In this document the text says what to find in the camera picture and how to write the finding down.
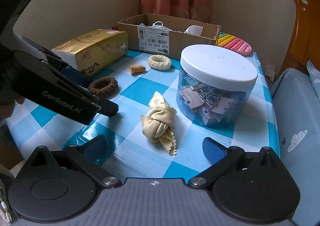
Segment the person left hand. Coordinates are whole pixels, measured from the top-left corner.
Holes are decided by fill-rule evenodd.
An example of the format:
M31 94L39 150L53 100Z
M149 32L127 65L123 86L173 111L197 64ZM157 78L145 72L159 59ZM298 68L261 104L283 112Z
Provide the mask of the person left hand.
M12 116L12 113L15 109L16 104L23 104L25 101L24 97L18 97L13 102L7 105L0 105L0 118L1 119L7 119Z

